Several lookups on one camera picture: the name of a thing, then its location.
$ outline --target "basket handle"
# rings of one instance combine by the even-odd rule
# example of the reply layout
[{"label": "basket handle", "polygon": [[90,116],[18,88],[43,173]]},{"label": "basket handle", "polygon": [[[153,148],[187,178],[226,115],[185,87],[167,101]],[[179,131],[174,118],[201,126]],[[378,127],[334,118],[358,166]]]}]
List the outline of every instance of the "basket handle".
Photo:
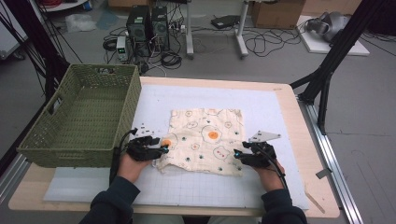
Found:
[{"label": "basket handle", "polygon": [[61,106],[63,101],[64,99],[62,98],[61,94],[59,92],[55,92],[47,104],[47,111],[51,115],[54,115],[56,111],[58,111],[58,108]]},{"label": "basket handle", "polygon": [[114,69],[115,71],[128,71],[130,73],[133,73],[135,70],[135,66],[134,65],[113,65],[113,64],[91,64],[90,67],[94,70],[94,71],[100,71],[101,69],[107,69],[107,71],[109,69]]}]

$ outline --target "dark jacket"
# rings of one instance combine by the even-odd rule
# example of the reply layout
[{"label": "dark jacket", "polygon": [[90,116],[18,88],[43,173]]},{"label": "dark jacket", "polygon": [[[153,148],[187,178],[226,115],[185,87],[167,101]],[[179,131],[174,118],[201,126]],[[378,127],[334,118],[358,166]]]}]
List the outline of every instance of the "dark jacket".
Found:
[{"label": "dark jacket", "polygon": [[[140,190],[123,177],[116,176],[107,191],[102,191],[93,199],[91,211],[80,221],[86,223],[121,224],[132,217],[134,202]],[[267,212],[262,224],[306,223],[304,212],[291,204],[289,191],[277,189],[262,195]]]}]

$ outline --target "table leg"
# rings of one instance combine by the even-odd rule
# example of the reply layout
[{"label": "table leg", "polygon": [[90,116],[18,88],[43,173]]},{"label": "table leg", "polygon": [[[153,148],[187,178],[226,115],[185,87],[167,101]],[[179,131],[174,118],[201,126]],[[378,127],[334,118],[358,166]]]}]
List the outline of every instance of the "table leg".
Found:
[{"label": "table leg", "polygon": [[248,14],[248,0],[245,0],[242,5],[241,21],[239,22],[239,29],[235,30],[236,40],[238,41],[239,48],[241,49],[241,59],[248,56],[248,49],[245,45],[245,40],[242,37],[244,31],[245,19]]},{"label": "table leg", "polygon": [[186,46],[187,46],[187,57],[193,59],[194,57],[194,47],[192,45],[192,33],[191,33],[191,10],[190,10],[191,0],[187,1],[187,32],[186,32]]}]

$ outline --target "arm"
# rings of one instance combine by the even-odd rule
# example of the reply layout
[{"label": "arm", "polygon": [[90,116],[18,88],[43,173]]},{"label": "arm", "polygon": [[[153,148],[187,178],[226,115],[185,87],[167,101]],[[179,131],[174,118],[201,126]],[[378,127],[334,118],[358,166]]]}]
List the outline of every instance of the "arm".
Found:
[{"label": "arm", "polygon": [[91,203],[90,212],[80,223],[127,223],[133,213],[131,204],[140,193],[134,182],[150,163],[151,161],[135,161],[129,155],[122,156],[113,183],[107,191],[96,195]]},{"label": "arm", "polygon": [[[285,169],[276,162],[282,173]],[[262,223],[265,224],[306,224],[306,217],[298,207],[292,205],[289,191],[284,189],[282,182],[275,172],[273,165],[267,168],[253,168],[260,177],[262,186],[267,191],[262,195],[264,208],[267,214],[262,217]]]}]

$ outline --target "cardboard box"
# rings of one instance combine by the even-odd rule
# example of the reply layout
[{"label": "cardboard box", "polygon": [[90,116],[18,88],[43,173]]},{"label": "cardboard box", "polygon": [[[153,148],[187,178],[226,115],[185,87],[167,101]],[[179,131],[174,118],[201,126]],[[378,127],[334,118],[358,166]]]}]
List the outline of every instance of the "cardboard box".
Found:
[{"label": "cardboard box", "polygon": [[255,3],[251,14],[257,28],[294,29],[305,0],[282,0],[275,4]]},{"label": "cardboard box", "polygon": [[320,16],[323,12],[338,11],[352,15],[361,0],[306,0],[302,14],[305,16]]},{"label": "cardboard box", "polygon": [[152,0],[108,0],[108,6],[130,10],[132,6],[152,6]]}]

